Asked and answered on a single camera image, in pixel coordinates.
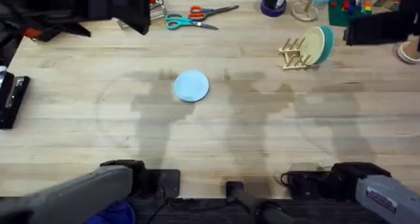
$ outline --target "red-handled scissors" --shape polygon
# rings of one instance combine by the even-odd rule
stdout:
[[[228,12],[234,9],[239,8],[238,5],[235,6],[231,6],[231,7],[223,7],[223,8],[219,8],[219,9],[205,9],[199,6],[193,6],[190,9],[191,14],[188,15],[188,18],[190,20],[195,20],[195,21],[203,21],[205,20],[207,17],[212,16],[214,14],[219,14],[219,13],[223,13],[223,12]]]

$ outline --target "blue cloth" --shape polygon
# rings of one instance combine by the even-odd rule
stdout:
[[[85,224],[135,224],[134,209],[127,202],[118,202],[96,214]]]
[[[196,70],[181,73],[173,83],[175,95],[185,102],[201,100],[209,92],[209,80]]]

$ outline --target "scissors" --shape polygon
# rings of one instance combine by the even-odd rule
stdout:
[[[168,30],[176,30],[179,27],[183,26],[197,26],[207,28],[209,30],[218,30],[217,27],[187,19],[181,14],[168,14],[167,16],[165,16],[165,19],[167,21],[166,26],[168,27]]]
[[[207,19],[207,17],[212,16],[214,14],[228,12],[237,8],[239,8],[238,5],[231,6],[231,7],[223,7],[219,9],[205,9],[199,6],[193,6],[190,9],[191,14],[188,15],[188,18],[190,20],[203,21]]]

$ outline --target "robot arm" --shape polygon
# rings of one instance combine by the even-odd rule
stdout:
[[[284,174],[294,199],[356,201],[391,224],[420,223],[420,196],[371,163],[343,162],[331,171]]]
[[[114,161],[103,165],[115,164]],[[137,192],[144,181],[143,162],[102,166],[94,172],[23,198],[0,203],[0,223],[84,223],[114,202]]]

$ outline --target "gray robot arm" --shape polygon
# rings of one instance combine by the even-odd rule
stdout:
[[[384,175],[359,179],[356,200],[391,224],[420,223],[420,196]]]
[[[23,198],[0,203],[0,223],[80,224],[110,204],[126,198],[133,171],[101,166],[94,172]]]

